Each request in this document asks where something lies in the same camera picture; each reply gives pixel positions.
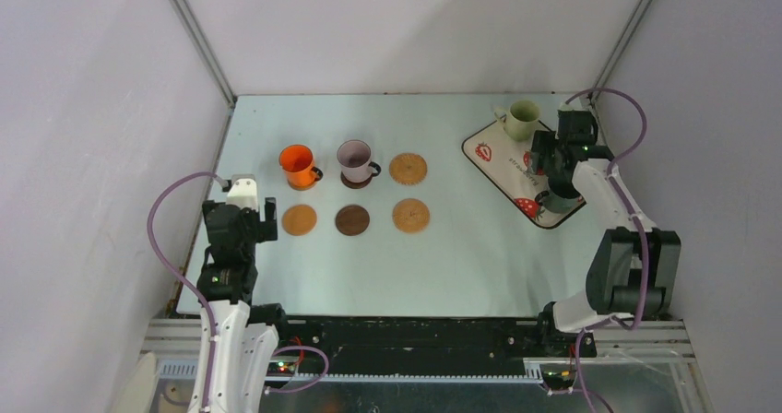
mug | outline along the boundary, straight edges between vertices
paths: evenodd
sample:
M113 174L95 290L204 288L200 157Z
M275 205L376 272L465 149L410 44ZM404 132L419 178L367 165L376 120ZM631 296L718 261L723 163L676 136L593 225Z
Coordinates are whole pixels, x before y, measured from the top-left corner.
M540 118L538 104L530 100L516 101L510 110L494 107L494 118L514 141L524 141L535 132L536 121Z
M279 166L285 171L288 184L296 189L312 187L323 179L323 171L315 167L313 151L301 144L285 147L279 153Z
M351 183L363 183L380 174L380 166L372 162L369 146L358 139L345 141L337 150L342 174Z

orange mug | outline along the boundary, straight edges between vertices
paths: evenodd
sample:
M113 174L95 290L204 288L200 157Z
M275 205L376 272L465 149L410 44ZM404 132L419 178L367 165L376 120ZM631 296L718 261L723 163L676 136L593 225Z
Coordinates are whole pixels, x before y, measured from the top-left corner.
M297 144L279 153L279 165L294 189L308 189L323 179L323 171L315 167L313 151Z

white table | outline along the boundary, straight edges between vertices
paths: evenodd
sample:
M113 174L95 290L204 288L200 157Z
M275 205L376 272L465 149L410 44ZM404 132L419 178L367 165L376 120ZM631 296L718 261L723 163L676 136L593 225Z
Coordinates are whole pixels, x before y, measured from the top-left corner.
M377 316L535 316L549 301L584 287L602 230L589 205L561 227L543 230L514 205L461 151L464 139L492 122L492 105L522 98L538 103L541 120L556 127L564 95L322 95L240 97L218 174L252 173L261 198L274 196L278 220L296 204L312 206L315 228L256 247L258 280L253 304L280 302L288 313ZM382 174L351 190L339 179L337 148L366 141ZM325 177L297 192L286 183L279 152L291 144L313 150ZM429 166L415 186L397 184L388 163L415 152ZM394 205L408 197L429 207L427 229L410 235L394 227ZM210 199L224 201L212 188ZM365 207L363 234L334 226L345 205ZM195 239L187 277L200 273L205 228ZM184 289L179 313L197 313Z

mug handle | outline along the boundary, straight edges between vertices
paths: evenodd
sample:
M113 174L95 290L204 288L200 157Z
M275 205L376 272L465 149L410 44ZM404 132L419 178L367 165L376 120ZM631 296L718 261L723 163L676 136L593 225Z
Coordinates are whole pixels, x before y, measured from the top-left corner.
M369 167L374 169L374 173L372 174L373 178L380 174L381 169L380 169L380 166L376 162L370 162L369 163Z
M323 179L323 171L318 169L317 167L312 167L312 171L315 173L315 180L320 181Z
M499 123L503 128L505 128L505 120L508 118L508 114L510 113L505 107L499 107L494 106L492 108L492 111L494 112L494 119L497 120L497 123Z

green mug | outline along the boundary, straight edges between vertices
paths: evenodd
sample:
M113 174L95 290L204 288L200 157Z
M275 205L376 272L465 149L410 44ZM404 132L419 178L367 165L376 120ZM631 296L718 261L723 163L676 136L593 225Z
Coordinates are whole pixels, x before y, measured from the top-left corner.
M529 139L540 118L540 107L530 100L516 101L510 109L495 106L494 118L514 141Z

